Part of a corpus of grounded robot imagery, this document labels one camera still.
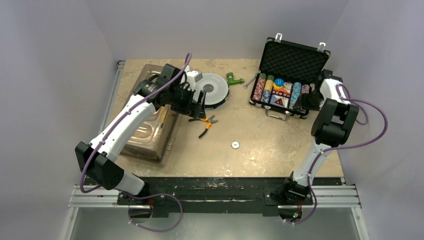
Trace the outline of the yellow dealer button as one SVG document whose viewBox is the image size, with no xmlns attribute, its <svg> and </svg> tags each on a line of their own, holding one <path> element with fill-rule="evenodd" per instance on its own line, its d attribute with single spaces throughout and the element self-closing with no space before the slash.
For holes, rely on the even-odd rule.
<svg viewBox="0 0 424 240">
<path fill-rule="evenodd" d="M 287 89 L 283 85 L 274 85 L 272 90 L 277 93 L 288 93 Z"/>
</svg>

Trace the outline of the blue poker button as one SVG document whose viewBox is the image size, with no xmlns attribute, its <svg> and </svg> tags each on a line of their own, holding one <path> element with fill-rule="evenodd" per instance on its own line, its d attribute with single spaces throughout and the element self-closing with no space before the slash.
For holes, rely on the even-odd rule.
<svg viewBox="0 0 424 240">
<path fill-rule="evenodd" d="M 284 86 L 284 84 L 285 84 L 285 81 L 283 79 L 276 78 L 274 80 L 273 86 L 274 86 L 274 88 L 280 89 Z"/>
</svg>

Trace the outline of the white poker chip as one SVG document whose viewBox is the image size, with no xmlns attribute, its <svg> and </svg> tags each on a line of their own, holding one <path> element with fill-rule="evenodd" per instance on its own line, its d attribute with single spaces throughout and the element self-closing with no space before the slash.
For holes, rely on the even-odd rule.
<svg viewBox="0 0 424 240">
<path fill-rule="evenodd" d="M 233 141 L 233 142 L 231 143 L 231 147 L 232 147 L 233 149 L 238 149 L 238 148 L 240 147 L 240 143 L 239 143 L 238 141 Z"/>
</svg>

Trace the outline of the clear round disc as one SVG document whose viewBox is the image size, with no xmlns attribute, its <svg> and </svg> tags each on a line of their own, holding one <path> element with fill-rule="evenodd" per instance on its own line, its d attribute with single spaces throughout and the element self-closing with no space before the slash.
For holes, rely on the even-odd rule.
<svg viewBox="0 0 424 240">
<path fill-rule="evenodd" d="M 283 85 L 283 87 L 284 87 L 284 89 L 285 89 L 285 92 L 287 93 L 287 94 L 291 94 L 292 93 L 292 90 L 293 90 L 293 83 L 291 83 L 291 82 L 285 82 L 284 83 L 284 85 Z"/>
</svg>

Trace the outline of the red triangle token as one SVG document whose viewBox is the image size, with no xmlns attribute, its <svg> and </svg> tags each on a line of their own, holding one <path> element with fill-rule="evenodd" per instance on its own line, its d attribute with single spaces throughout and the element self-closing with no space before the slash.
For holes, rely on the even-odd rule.
<svg viewBox="0 0 424 240">
<path fill-rule="evenodd" d="M 269 103 L 281 108 L 288 108 L 290 99 L 284 96 L 272 94 Z"/>
</svg>

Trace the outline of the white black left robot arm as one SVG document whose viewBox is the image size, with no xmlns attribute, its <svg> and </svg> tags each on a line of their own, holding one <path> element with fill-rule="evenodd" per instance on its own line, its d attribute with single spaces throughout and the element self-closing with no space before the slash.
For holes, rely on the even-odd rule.
<svg viewBox="0 0 424 240">
<path fill-rule="evenodd" d="M 161 107 L 193 119 L 204 119 L 206 93 L 189 85 L 189 64 L 182 68 L 166 64 L 160 74 L 141 81 L 116 118 L 89 143 L 79 142 L 75 154 L 84 177 L 106 190 L 117 189 L 129 194 L 138 205 L 149 199 L 147 184 L 125 171 L 115 161 L 137 128 Z"/>
</svg>

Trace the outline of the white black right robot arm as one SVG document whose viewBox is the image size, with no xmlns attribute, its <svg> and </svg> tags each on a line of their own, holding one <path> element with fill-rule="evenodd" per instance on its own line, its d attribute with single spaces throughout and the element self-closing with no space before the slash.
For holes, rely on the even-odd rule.
<svg viewBox="0 0 424 240">
<path fill-rule="evenodd" d="M 318 111 L 318 115 L 311 128 L 311 147 L 301 166 L 290 175 L 289 185 L 280 191 L 282 200 L 288 204 L 309 193 L 323 161 L 350 136 L 360 108 L 347 100 L 342 83 L 341 77 L 324 69 L 314 82 L 314 90 L 302 93 L 294 105 L 295 110 Z"/>
</svg>

